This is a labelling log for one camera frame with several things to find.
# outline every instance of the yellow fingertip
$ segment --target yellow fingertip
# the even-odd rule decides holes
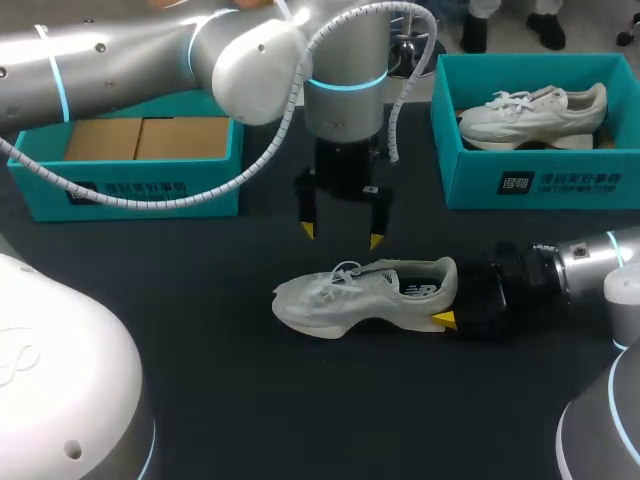
[[[311,240],[315,239],[315,225],[311,222],[302,222],[304,231],[307,232]]]
[[[384,235],[378,235],[377,233],[372,233],[370,250],[373,250],[374,248],[376,248],[383,238],[384,238]]]
[[[453,330],[458,329],[458,326],[456,325],[456,317],[453,312],[444,312],[432,315],[431,320],[433,323],[440,325],[441,327],[451,328]]]

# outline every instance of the box label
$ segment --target box label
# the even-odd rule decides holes
[[[164,202],[189,196],[184,182],[105,183],[101,184],[100,188],[94,182],[75,183],[89,190],[104,192],[112,197],[138,202]],[[71,205],[100,205],[86,198],[76,197],[70,192],[65,193]]]
[[[106,183],[104,191],[107,195],[136,200],[138,202],[163,202],[178,200],[188,196],[184,182],[133,182]]]
[[[80,185],[81,187],[87,188],[89,190],[93,190],[94,192],[98,191],[98,186],[93,182],[74,182],[76,185]],[[76,197],[73,193],[65,192],[67,194],[67,198],[69,199],[69,203],[71,205],[99,205],[98,203],[88,200],[83,197]]]
[[[535,175],[535,172],[503,172],[498,195],[526,195]]]
[[[536,193],[608,194],[616,190],[621,180],[622,174],[617,172],[543,173]]]

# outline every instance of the teal box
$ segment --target teal box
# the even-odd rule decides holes
[[[607,87],[614,149],[476,151],[455,112],[494,92]],[[640,208],[640,86],[621,54],[443,55],[431,120],[447,205],[453,209]]]
[[[100,118],[224,117],[210,95],[200,91],[168,95]],[[64,161],[74,124],[63,123],[20,133],[16,148],[43,167],[86,188],[131,200],[161,201],[198,194],[241,172],[244,126],[230,120],[224,158]],[[165,211],[125,210],[74,198],[29,172],[8,163],[33,219],[39,222],[147,218],[223,217],[238,214],[238,191],[194,207]]]

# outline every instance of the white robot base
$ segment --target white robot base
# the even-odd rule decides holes
[[[0,254],[0,478],[156,480],[140,356],[98,302]]]

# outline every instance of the shoe lace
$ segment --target shoe lace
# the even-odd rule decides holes
[[[509,114],[513,113],[521,113],[523,109],[534,110],[535,107],[532,105],[530,100],[529,92],[496,92],[494,93],[496,98],[492,102],[487,102],[485,105],[489,108],[493,108],[494,110],[498,110],[501,116],[506,116],[507,112]]]
[[[323,299],[326,297],[334,298],[334,292],[345,291],[345,292],[353,292],[359,293],[362,292],[362,288],[356,287],[354,276],[359,274],[354,273],[352,270],[344,270],[342,267],[345,265],[355,265],[355,268],[362,268],[358,262],[354,262],[351,260],[347,260],[345,262],[340,262],[336,267],[331,271],[329,275],[321,282],[318,293],[321,295]]]

